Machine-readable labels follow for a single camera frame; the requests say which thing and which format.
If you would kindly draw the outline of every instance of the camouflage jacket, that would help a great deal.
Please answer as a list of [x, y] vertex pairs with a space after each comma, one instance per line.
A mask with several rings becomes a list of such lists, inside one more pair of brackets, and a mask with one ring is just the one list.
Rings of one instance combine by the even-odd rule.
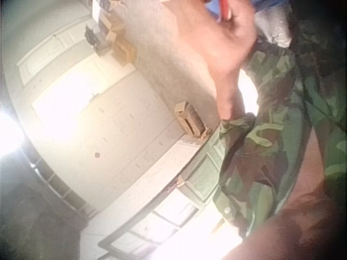
[[225, 148], [214, 202], [242, 237], [289, 197], [311, 128], [324, 163], [326, 194], [345, 206], [345, 50], [310, 22], [290, 49], [258, 39], [244, 70], [258, 90], [259, 112], [222, 121]]

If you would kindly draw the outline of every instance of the person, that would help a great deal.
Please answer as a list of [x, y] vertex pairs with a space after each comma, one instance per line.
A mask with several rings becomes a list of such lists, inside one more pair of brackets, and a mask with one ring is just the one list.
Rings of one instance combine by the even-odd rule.
[[[345, 49], [312, 19], [289, 48], [257, 37], [249, 0], [229, 0], [226, 23], [203, 0], [175, 3], [180, 36], [216, 87], [225, 158], [214, 203], [244, 238], [225, 260], [319, 259], [345, 230]], [[257, 88], [257, 116], [245, 113], [241, 68]]]

